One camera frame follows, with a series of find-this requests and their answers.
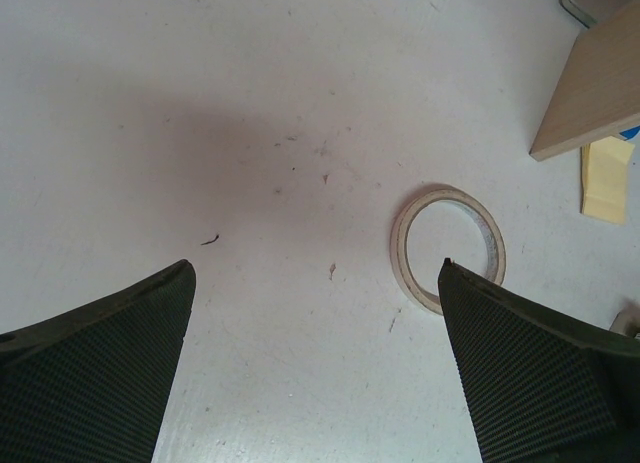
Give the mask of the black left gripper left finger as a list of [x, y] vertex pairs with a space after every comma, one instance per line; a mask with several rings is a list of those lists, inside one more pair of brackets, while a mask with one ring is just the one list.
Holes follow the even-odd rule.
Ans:
[[181, 260], [2, 334], [2, 461], [151, 461], [194, 296]]

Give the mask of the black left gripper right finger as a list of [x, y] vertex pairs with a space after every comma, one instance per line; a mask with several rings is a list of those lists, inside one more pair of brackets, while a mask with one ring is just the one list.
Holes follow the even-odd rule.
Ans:
[[636, 462], [639, 342], [446, 259], [448, 338], [485, 462]]

